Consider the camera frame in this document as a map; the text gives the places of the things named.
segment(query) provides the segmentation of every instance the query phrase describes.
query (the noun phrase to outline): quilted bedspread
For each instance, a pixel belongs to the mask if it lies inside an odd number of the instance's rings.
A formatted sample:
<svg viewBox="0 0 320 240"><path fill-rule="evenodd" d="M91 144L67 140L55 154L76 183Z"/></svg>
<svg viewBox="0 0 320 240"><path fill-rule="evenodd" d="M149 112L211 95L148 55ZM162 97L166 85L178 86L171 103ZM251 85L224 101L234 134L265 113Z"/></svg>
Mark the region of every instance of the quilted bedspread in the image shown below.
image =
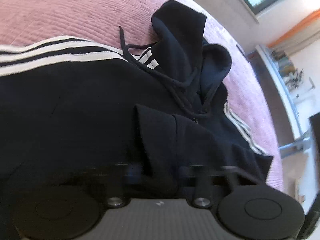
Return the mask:
<svg viewBox="0 0 320 240"><path fill-rule="evenodd" d="M73 35L120 48L156 40L152 14L167 0L0 0L0 44L28 45L59 35ZM283 190L282 164L270 112L250 64L232 36L193 0L176 0L207 16L204 36L225 46L233 59L224 83L231 109L251 128L254 141L274 160L267 184Z"/></svg>

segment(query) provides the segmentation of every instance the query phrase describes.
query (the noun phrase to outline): silver bolt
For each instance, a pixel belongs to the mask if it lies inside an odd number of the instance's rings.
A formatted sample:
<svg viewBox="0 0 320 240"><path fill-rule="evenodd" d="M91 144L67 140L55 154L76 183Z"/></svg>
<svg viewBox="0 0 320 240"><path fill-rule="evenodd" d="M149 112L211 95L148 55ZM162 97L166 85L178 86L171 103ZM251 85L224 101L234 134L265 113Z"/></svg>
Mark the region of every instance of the silver bolt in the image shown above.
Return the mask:
<svg viewBox="0 0 320 240"><path fill-rule="evenodd" d="M210 200L207 198L200 197L200 198L196 198L193 201L193 203L195 206L198 206L198 207L206 207L210 205Z"/></svg>
<svg viewBox="0 0 320 240"><path fill-rule="evenodd" d="M117 207L117 206L120 206L122 205L123 201L121 198L119 197L111 197L111 198L108 198L108 205L109 206L112 206L112 207Z"/></svg>

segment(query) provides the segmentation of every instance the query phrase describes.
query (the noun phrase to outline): drawstring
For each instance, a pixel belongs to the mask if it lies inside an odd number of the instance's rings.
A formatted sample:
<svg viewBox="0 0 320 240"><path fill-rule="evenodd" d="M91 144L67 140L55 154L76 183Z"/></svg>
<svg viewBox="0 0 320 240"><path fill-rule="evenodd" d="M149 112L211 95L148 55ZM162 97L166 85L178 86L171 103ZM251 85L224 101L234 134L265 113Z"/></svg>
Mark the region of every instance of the drawstring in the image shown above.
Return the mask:
<svg viewBox="0 0 320 240"><path fill-rule="evenodd" d="M147 48L151 47L152 45L154 45L155 43L148 44L148 45L133 45L133 44L126 45L125 39L124 39L124 31L121 26L119 26L119 28L120 28L120 44L121 44L121 48L123 50L123 56L128 62L131 62L131 63L137 65L139 68L141 68L145 72L149 73L151 76L158 79L166 87L166 89L172 94L174 100L177 102L179 107L184 112L186 112L188 115L190 115L193 118L199 118L199 119L210 117L210 115L211 115L210 102L211 102L211 100L214 96L214 93L215 93L214 87L212 87L209 90L209 92L207 93L206 99L205 99L203 107L202 107L202 109L207 110L207 111L200 110L199 114L196 114L192 110L190 110L190 109L192 109L192 106L191 106L190 102L188 101L188 99L185 97L185 95L182 93L182 91L180 91L179 89L175 89L175 87L186 89L188 86L190 86L192 81L194 80L194 78L197 75L197 72L198 72L197 68L195 68L193 70L192 74L188 77L188 79L185 82L180 82L178 80L170 78L167 75L164 75L158 71L155 71L155 70L147 67L146 65L144 65L141 62L139 62L138 60L136 60L129 52L129 49L147 49Z"/></svg>

